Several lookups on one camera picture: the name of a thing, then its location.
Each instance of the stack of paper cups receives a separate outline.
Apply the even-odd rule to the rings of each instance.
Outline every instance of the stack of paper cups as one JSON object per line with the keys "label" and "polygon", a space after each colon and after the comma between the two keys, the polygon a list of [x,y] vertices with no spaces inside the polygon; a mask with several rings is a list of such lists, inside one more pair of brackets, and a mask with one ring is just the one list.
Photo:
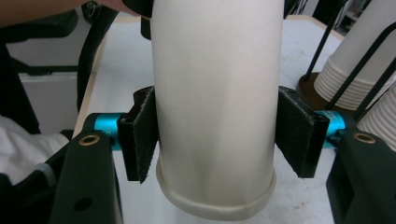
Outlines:
{"label": "stack of paper cups", "polygon": [[[370,3],[344,41],[326,62],[315,81],[315,90],[322,98],[330,102],[378,36],[389,25],[396,22],[395,11],[395,0],[373,0]],[[355,80],[338,100],[337,106],[355,110],[360,105],[361,101],[394,59],[396,52],[395,43],[396,32],[393,32],[376,51],[371,60],[362,68]],[[383,94],[392,84],[394,78],[395,76],[388,80],[368,106]]]}
{"label": "stack of paper cups", "polygon": [[396,84],[373,106],[358,124],[358,128],[373,133],[396,152]]}
{"label": "stack of paper cups", "polygon": [[246,219],[274,190],[283,4],[154,2],[157,177],[186,212]]}

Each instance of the white table surface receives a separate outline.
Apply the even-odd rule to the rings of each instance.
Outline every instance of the white table surface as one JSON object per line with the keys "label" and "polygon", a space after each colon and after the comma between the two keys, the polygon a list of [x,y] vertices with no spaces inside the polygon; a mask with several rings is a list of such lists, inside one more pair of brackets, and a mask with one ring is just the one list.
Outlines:
{"label": "white table surface", "polygon": [[[293,16],[285,20],[283,31],[280,85],[295,89],[314,56],[324,26],[306,16]],[[314,71],[322,69],[341,39],[335,33],[329,36]],[[112,25],[94,70],[78,118],[77,132],[82,121],[91,113],[129,111],[134,104],[133,93],[153,85],[151,45],[140,35],[139,22],[123,19]],[[322,151],[316,177],[300,179],[276,148],[274,166],[277,184],[274,195],[257,216],[237,222],[195,217],[169,203],[155,175],[158,151],[157,148],[148,178],[142,185],[127,181],[122,155],[120,152],[113,153],[120,181],[124,223],[333,223],[325,188],[335,155],[330,149]]]}

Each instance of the white cloth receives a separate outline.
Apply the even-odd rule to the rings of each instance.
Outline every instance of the white cloth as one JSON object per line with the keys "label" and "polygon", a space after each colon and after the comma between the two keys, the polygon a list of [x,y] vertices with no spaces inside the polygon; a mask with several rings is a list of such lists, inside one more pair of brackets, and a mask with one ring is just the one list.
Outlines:
{"label": "white cloth", "polygon": [[67,142],[60,133],[29,134],[12,119],[0,116],[0,173],[17,184]]}

